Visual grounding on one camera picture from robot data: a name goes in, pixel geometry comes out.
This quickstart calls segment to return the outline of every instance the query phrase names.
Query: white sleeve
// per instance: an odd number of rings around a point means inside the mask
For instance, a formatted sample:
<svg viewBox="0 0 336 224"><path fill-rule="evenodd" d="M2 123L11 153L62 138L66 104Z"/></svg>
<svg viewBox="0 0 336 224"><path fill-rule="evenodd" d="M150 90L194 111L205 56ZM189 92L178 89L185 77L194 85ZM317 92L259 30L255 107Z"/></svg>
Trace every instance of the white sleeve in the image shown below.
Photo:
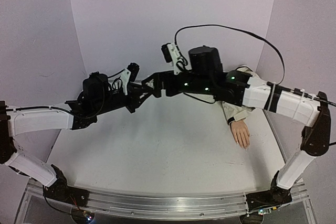
<svg viewBox="0 0 336 224"><path fill-rule="evenodd" d="M223 108L223 112L227 121L230 125L233 121L237 122L239 120L245 119L249 116L250 111L246 107L238 107L226 102L220 102Z"/></svg>

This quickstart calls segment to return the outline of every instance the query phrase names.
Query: white backdrop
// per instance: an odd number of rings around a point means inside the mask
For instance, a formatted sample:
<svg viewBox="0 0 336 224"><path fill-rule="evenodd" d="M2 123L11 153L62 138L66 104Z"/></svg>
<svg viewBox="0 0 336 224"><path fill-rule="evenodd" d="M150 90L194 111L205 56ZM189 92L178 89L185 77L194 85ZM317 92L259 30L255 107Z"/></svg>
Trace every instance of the white backdrop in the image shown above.
<svg viewBox="0 0 336 224"><path fill-rule="evenodd" d="M265 37L274 0L71 0L87 73L112 74L130 62L139 79L168 70L161 45L183 26L218 23ZM179 36L182 51L207 45L219 49L224 69L257 67L263 43L222 28L198 28Z"/></svg>

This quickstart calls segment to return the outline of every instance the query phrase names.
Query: black bracket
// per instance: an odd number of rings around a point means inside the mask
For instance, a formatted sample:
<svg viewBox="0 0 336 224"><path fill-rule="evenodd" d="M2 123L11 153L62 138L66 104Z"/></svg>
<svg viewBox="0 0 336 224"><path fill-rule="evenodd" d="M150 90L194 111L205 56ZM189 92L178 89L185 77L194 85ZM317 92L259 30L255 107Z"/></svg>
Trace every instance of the black bracket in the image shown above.
<svg viewBox="0 0 336 224"><path fill-rule="evenodd" d="M57 175L57 180L50 187L45 187L44 195L49 199L54 199L73 205L74 200L78 207L85 207L88 203L89 191L71 187L67 185L67 179L63 172L55 165L51 165Z"/></svg>
<svg viewBox="0 0 336 224"><path fill-rule="evenodd" d="M278 174L279 171L275 174L269 190L246 195L250 213L259 211L260 209L277 208L283 204L292 202L290 190L282 189L277 186Z"/></svg>
<svg viewBox="0 0 336 224"><path fill-rule="evenodd" d="M0 101L0 164L6 163L17 150L13 138L9 137L8 120L5 101Z"/></svg>
<svg viewBox="0 0 336 224"><path fill-rule="evenodd" d="M69 105L73 114L80 116L73 117L72 130L84 129L90 126L90 124L97 122L97 116L85 118L86 114L79 101L66 101L65 104Z"/></svg>
<svg viewBox="0 0 336 224"><path fill-rule="evenodd" d="M319 92L317 97L327 101L327 95ZM307 152L310 156L322 156L329 149L331 117L328 105L321 102L318 107L320 111L313 127L305 126L302 130L301 150Z"/></svg>

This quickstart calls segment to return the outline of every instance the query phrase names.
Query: cylindrical motor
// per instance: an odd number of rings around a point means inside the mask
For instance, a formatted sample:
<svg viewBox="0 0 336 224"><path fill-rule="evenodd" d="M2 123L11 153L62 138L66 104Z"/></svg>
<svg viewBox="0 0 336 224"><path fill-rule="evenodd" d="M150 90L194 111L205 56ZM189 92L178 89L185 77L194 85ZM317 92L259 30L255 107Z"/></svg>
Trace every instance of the cylindrical motor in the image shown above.
<svg viewBox="0 0 336 224"><path fill-rule="evenodd" d="M215 47L196 47L188 52L192 72L208 75L209 73L223 72L223 65Z"/></svg>

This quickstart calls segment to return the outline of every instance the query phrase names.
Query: black strap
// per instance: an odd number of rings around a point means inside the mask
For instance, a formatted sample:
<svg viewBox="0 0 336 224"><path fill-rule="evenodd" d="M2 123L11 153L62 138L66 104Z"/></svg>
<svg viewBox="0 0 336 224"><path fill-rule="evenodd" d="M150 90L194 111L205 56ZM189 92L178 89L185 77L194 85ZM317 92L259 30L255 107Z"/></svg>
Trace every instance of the black strap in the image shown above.
<svg viewBox="0 0 336 224"><path fill-rule="evenodd" d="M279 99L280 99L280 96L281 96L283 88L282 88L282 86L280 86L280 85L274 85L273 83L267 83L267 84L269 86L271 86L271 91L269 92L269 96L268 96L268 99L267 99L266 104L264 106L264 110L268 110L268 106L269 106L269 103L270 103L270 100L271 100L273 89L275 87L269 111L277 113L277 106L278 106L278 102L279 102Z"/></svg>
<svg viewBox="0 0 336 224"><path fill-rule="evenodd" d="M235 119L234 119L233 117L232 117L232 118L229 118L229 120L227 120L227 124L230 125L232 122L234 122L234 120L235 120Z"/></svg>

